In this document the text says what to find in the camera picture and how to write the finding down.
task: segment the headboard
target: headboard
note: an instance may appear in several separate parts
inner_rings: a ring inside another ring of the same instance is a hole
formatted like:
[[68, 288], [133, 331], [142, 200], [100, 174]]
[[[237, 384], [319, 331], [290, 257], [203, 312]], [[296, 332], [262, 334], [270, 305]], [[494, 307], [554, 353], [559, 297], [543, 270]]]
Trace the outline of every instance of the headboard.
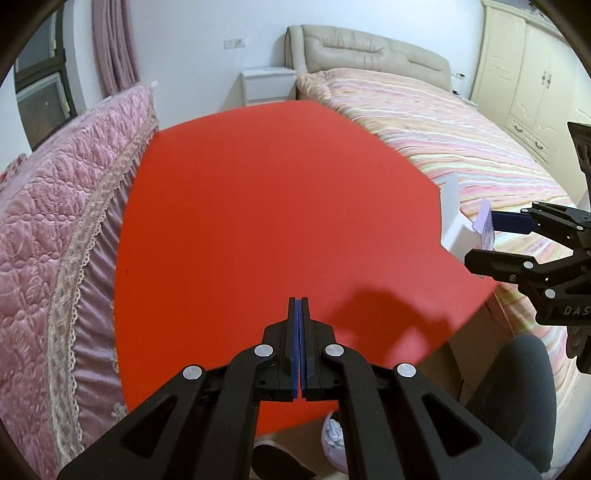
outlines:
[[416, 78], [448, 92], [452, 87], [449, 62], [436, 53], [347, 28], [289, 27], [285, 35], [285, 65], [299, 74], [353, 68]]

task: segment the curtain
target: curtain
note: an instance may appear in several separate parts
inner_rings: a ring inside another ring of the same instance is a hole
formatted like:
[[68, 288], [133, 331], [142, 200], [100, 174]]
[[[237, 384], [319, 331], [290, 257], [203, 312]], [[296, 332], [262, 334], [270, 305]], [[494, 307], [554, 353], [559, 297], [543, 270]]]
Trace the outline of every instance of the curtain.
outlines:
[[114, 95], [138, 83], [128, 0], [92, 0], [92, 30], [105, 93]]

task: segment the red surface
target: red surface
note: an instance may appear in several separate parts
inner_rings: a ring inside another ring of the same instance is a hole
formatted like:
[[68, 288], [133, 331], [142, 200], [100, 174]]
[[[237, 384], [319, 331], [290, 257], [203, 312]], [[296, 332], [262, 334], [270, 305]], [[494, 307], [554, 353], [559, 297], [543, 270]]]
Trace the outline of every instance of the red surface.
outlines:
[[[115, 286], [125, 399], [182, 367], [227, 364], [290, 296], [371, 362], [418, 362], [490, 295], [440, 246], [439, 190], [312, 102], [220, 113], [156, 134], [129, 198]], [[259, 433], [327, 412], [265, 403]]]

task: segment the striped blanket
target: striped blanket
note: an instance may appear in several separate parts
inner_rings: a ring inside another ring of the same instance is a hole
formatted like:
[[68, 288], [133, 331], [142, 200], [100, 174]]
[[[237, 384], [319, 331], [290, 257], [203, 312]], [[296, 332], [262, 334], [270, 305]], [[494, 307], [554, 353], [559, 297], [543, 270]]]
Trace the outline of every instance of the striped blanket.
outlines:
[[[366, 70], [334, 69], [298, 79], [300, 94], [364, 127], [403, 154], [436, 184], [452, 173], [460, 180], [461, 208], [474, 218], [480, 201], [518, 212], [531, 202], [571, 205], [566, 192], [509, 135], [441, 88], [420, 80]], [[547, 262], [570, 250], [535, 233], [497, 233], [498, 251], [533, 255]], [[517, 287], [499, 284], [496, 296], [514, 334], [526, 331], [548, 349], [556, 383], [558, 410], [580, 378], [565, 354], [566, 328], [536, 324], [535, 310]]]

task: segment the wall socket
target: wall socket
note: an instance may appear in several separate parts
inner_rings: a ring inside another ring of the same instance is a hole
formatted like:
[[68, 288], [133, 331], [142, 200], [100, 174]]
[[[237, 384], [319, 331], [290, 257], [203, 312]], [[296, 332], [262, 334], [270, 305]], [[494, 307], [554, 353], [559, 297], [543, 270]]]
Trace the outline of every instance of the wall socket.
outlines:
[[244, 48], [246, 47], [246, 42], [244, 38], [231, 38], [230, 40], [223, 41], [223, 49], [224, 50], [231, 50], [233, 48]]

